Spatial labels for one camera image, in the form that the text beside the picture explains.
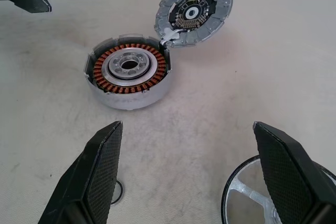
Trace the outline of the silver motor housing with coils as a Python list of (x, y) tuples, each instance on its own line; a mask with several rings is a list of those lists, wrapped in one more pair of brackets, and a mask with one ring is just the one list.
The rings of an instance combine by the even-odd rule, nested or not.
[(167, 94), (173, 76), (167, 46), (140, 34), (121, 35), (96, 45), (83, 71), (95, 97), (119, 110), (156, 103)]

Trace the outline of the silver spoked rotor black rim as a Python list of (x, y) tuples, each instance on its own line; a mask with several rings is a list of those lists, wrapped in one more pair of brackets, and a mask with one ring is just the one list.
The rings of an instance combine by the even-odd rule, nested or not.
[(282, 224), (258, 155), (241, 163), (229, 176), (222, 193), (221, 219), (222, 224)]

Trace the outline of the small silver round disc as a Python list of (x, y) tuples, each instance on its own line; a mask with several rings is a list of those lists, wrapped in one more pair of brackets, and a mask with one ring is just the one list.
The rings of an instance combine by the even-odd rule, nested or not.
[(114, 187), (111, 205), (117, 204), (123, 198), (123, 195), (124, 195), (124, 186), (119, 180), (117, 180)]

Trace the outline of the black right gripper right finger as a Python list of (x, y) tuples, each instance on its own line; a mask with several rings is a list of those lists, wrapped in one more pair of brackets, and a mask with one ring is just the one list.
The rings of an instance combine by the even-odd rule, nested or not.
[(268, 192), (282, 224), (336, 224), (336, 184), (284, 131), (255, 122)]

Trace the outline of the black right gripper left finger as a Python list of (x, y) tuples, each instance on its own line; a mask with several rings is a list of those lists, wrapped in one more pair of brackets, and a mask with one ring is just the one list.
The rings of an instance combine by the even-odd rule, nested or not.
[(38, 224), (107, 224), (122, 132), (121, 121), (96, 132), (61, 176)]

